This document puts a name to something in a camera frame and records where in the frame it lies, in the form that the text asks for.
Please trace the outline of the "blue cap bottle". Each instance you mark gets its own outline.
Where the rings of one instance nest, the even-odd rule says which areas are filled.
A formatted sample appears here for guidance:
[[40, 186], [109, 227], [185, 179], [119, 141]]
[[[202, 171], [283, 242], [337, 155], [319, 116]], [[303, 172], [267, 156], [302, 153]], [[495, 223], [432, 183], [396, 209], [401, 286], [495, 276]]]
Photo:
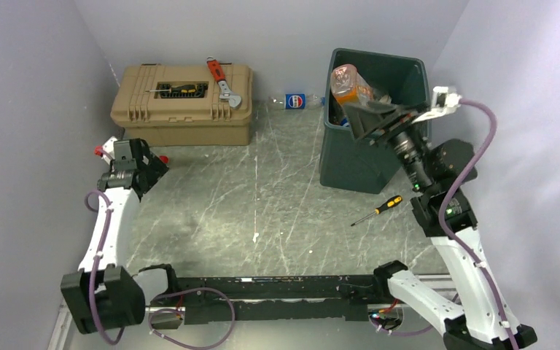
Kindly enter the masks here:
[[282, 93], [268, 98], [268, 107], [275, 110], [317, 109], [324, 106], [325, 97], [305, 93]]

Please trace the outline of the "crushed orange bottle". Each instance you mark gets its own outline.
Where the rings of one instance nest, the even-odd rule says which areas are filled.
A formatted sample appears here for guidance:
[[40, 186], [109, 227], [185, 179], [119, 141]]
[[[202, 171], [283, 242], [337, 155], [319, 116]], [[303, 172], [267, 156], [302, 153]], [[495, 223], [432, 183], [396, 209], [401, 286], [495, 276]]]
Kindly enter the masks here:
[[344, 64], [332, 70], [330, 91], [340, 104], [367, 104], [374, 100], [372, 87], [360, 75], [356, 66]]

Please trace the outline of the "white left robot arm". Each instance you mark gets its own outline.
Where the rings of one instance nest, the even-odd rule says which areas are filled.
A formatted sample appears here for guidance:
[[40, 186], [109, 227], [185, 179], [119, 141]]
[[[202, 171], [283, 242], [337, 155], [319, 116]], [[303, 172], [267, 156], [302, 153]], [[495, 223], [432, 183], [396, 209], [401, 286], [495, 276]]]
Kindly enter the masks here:
[[144, 139], [111, 137], [96, 148], [96, 154], [109, 166], [85, 196], [86, 200], [98, 197], [98, 207], [89, 208], [97, 214], [96, 223], [77, 270], [63, 276], [61, 293], [80, 333], [99, 333], [114, 345], [107, 330], [141, 324], [154, 299], [171, 306], [179, 299], [181, 287], [169, 264], [151, 265], [136, 273], [125, 267], [141, 199], [168, 166]]

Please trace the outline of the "dark green plastic bin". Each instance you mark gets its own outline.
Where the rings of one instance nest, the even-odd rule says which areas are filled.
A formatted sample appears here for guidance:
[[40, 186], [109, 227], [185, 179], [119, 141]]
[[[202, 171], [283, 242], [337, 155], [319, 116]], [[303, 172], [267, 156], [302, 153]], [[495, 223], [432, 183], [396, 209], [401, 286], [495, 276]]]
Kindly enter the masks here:
[[[351, 64], [378, 93], [387, 93], [393, 103], [430, 103], [424, 62], [418, 58], [337, 48], [332, 52], [327, 79], [333, 69]], [[339, 122], [343, 113], [326, 84], [322, 112], [324, 136], [320, 152], [320, 183], [325, 187], [379, 194], [400, 169], [394, 152], [372, 137], [355, 141], [351, 129]]]

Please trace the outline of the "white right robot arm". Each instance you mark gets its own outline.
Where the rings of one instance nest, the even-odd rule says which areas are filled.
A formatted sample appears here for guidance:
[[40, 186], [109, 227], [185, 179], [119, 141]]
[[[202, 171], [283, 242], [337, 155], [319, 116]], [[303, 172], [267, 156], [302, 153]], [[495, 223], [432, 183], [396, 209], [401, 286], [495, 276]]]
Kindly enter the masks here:
[[478, 221], [460, 187], [477, 176], [486, 151], [460, 139], [431, 147], [419, 130], [419, 108], [370, 102], [343, 108], [355, 140], [382, 141], [394, 151], [416, 196], [412, 212], [445, 263], [460, 301], [446, 299], [395, 260], [377, 267], [370, 291], [377, 300], [410, 306], [442, 336], [447, 349], [525, 349], [535, 330], [505, 302], [483, 251]]

